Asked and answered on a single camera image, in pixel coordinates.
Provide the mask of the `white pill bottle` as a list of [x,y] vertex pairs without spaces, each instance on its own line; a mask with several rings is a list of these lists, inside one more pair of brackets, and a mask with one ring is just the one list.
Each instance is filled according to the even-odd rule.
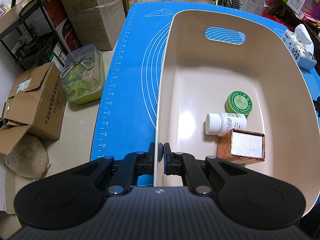
[[247,119],[238,113],[208,113],[204,124],[207,135],[223,137],[232,129],[246,130]]

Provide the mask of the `orange patterned square box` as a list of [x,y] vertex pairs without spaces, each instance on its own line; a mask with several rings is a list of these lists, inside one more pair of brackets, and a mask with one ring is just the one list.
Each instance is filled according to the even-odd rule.
[[238,165],[265,161],[263,133],[232,129],[219,139],[216,156]]

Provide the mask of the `green round tin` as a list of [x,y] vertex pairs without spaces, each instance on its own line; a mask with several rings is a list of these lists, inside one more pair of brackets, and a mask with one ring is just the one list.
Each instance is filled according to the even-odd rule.
[[233,91],[227,97],[225,109],[229,113],[238,113],[248,116],[253,108],[251,98],[243,91]]

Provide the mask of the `beige plastic storage bin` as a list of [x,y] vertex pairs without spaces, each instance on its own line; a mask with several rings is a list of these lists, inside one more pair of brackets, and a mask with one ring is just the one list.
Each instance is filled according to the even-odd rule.
[[216,155],[208,113],[229,94],[252,100],[246,129],[265,135],[265,161],[242,165],[297,187],[310,211],[319,197],[319,124],[302,73],[282,39],[239,16],[184,10],[172,20],[157,103],[156,143],[197,159]]

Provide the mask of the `blue silicone baking mat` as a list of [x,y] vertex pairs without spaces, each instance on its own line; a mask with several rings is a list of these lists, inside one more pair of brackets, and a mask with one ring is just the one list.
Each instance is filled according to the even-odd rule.
[[[184,10],[223,12],[262,24],[280,38],[285,26],[236,9],[185,3],[139,3],[130,10],[107,74],[92,142],[92,159],[146,151],[156,142],[157,103],[164,51],[173,17]],[[301,70],[312,101],[319,95],[312,72]]]

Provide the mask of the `green clear-lid plastic container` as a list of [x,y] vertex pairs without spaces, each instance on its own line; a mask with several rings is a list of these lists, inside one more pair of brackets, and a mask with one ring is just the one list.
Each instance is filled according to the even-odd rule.
[[100,99],[105,83],[103,56],[93,44],[71,51],[67,55],[65,68],[73,65],[72,60],[79,61],[84,56],[85,60],[93,61],[93,68],[87,70],[76,66],[62,79],[67,101],[77,105]]

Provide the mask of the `burlap sack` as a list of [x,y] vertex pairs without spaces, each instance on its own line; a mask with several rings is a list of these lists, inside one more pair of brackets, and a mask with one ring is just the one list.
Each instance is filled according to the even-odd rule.
[[51,166],[42,142],[29,134],[25,134],[9,155],[4,157],[4,162],[16,174],[34,179],[42,178]]

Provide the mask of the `open brown cardboard box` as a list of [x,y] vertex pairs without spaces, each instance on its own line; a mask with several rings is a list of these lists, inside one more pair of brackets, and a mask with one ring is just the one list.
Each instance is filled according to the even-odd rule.
[[60,74],[48,62],[16,77],[3,108],[8,123],[1,128],[1,154],[9,155],[25,134],[60,139],[66,108]]

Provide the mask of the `black metal cart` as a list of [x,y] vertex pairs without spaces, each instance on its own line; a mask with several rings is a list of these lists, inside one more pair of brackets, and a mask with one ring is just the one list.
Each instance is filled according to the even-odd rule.
[[57,59],[63,64],[63,45],[41,0],[27,0],[18,18],[1,31],[1,45],[22,70]]

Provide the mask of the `large stacked cardboard box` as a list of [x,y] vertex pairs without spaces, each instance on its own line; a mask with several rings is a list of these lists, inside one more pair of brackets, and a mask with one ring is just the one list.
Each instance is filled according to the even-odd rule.
[[125,22],[123,0],[61,0],[82,45],[113,50]]

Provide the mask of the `tissue box with tissue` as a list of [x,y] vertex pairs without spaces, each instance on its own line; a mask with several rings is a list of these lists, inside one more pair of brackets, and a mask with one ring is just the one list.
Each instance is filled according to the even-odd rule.
[[317,63],[313,55],[314,45],[305,25],[299,24],[294,32],[285,30],[282,41],[300,68],[308,71],[314,68]]

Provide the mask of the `grey handled scissors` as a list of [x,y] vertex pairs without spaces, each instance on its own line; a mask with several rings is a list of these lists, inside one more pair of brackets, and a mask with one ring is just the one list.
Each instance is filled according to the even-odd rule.
[[85,56],[82,57],[79,61],[72,60],[73,65],[70,65],[69,67],[65,68],[62,73],[60,74],[60,78],[64,79],[66,75],[76,66],[83,66],[87,70],[90,70],[93,68],[93,61],[91,60],[85,60]]

